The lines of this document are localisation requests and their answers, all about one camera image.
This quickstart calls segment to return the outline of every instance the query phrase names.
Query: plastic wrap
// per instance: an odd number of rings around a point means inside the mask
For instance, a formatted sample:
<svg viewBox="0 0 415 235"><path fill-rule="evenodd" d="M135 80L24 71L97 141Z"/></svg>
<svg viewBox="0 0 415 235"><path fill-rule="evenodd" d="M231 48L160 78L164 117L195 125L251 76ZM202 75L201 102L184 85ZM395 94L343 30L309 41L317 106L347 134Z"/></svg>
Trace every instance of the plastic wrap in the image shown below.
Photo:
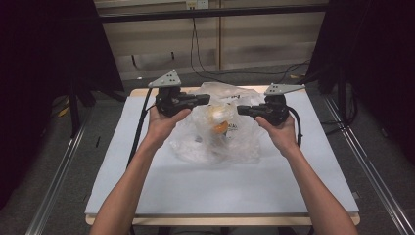
<svg viewBox="0 0 415 235"><path fill-rule="evenodd" d="M258 105L263 96L217 82L204 83L192 93L209 94L210 101L174 128L169 142L178 158L199 165L257 163L263 130L251 117L239 116L237 106Z"/></svg>

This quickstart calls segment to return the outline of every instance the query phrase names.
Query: forearm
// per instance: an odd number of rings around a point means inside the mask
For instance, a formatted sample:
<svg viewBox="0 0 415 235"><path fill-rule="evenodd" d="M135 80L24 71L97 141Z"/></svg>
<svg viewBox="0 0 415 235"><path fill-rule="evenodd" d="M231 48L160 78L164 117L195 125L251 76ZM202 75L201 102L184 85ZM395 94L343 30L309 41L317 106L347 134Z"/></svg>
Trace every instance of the forearm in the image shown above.
<svg viewBox="0 0 415 235"><path fill-rule="evenodd" d="M118 184L101 206L91 234L126 234L158 146L144 139Z"/></svg>
<svg viewBox="0 0 415 235"><path fill-rule="evenodd" d="M317 234L357 234L349 214L311 168L299 148L287 153Z"/></svg>

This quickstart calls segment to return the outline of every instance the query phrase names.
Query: gray carpet floor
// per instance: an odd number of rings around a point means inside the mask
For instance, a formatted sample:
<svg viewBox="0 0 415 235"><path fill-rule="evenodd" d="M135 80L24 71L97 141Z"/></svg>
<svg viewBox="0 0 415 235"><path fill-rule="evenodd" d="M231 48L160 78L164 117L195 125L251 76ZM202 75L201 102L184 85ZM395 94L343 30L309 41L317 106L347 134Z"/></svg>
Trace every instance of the gray carpet floor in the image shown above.
<svg viewBox="0 0 415 235"><path fill-rule="evenodd" d="M305 73L306 68L296 70ZM281 68L261 68L260 71L281 71ZM278 80L278 76L259 74L224 74L215 76L235 85L269 85ZM196 74L180 76L183 86L199 86L208 79ZM287 78L284 83L296 82ZM149 80L124 81L124 95L135 88L146 87ZM316 83L307 85L311 103L321 121L332 120L323 97L317 90ZM89 225L85 222L84 210L92 186L112 139L123 104L101 93L95 93L97 104L92 108L92 115L86 123L85 132L72 159L69 171L53 207L43 234L87 234ZM87 113L80 109L81 116ZM334 125L323 125L326 131ZM381 174L382 178L404 208L409 220L415 223L415 166L401 153L392 138L387 138L381 131L382 126L359 102L359 113L351 125L368 158ZM70 141L70 116L53 116L46 128L42 147L24 182L17 188L7 206L0 211L0 234L24 234L43 197L53 180L54 174ZM340 131L328 135L328 139L351 192L359 198L356 202L360 208L361 222L357 226L360 234L399 234L387 210L373 189L371 183L357 162L352 150ZM136 234L157 234L157 227L135 227ZM306 230L297 230L306 234Z"/></svg>

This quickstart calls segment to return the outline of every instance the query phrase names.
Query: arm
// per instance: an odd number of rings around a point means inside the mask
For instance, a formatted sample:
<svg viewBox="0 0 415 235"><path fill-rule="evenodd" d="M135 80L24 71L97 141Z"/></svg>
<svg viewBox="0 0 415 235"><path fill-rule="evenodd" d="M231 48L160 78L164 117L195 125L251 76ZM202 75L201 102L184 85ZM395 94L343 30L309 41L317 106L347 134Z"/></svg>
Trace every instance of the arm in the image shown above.
<svg viewBox="0 0 415 235"><path fill-rule="evenodd" d="M183 110L174 117L150 109L149 129L130 165L98 211L90 234L127 234L137 209L144 181L158 148L176 123L190 114Z"/></svg>
<svg viewBox="0 0 415 235"><path fill-rule="evenodd" d="M274 145L288 160L316 234L357 234L348 213L326 188L297 145L294 119L289 116L286 122L277 127L262 117L255 120L268 132Z"/></svg>

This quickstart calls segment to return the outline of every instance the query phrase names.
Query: wall outlet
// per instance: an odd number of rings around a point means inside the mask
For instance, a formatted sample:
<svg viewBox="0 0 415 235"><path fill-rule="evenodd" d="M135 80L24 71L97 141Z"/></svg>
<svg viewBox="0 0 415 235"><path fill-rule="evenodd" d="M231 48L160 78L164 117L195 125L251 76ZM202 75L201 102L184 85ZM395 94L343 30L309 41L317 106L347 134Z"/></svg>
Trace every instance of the wall outlet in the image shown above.
<svg viewBox="0 0 415 235"><path fill-rule="evenodd" d="M198 9L198 0L186 0L186 9L187 10Z"/></svg>
<svg viewBox="0 0 415 235"><path fill-rule="evenodd" d="M198 0L197 9L208 9L208 0Z"/></svg>

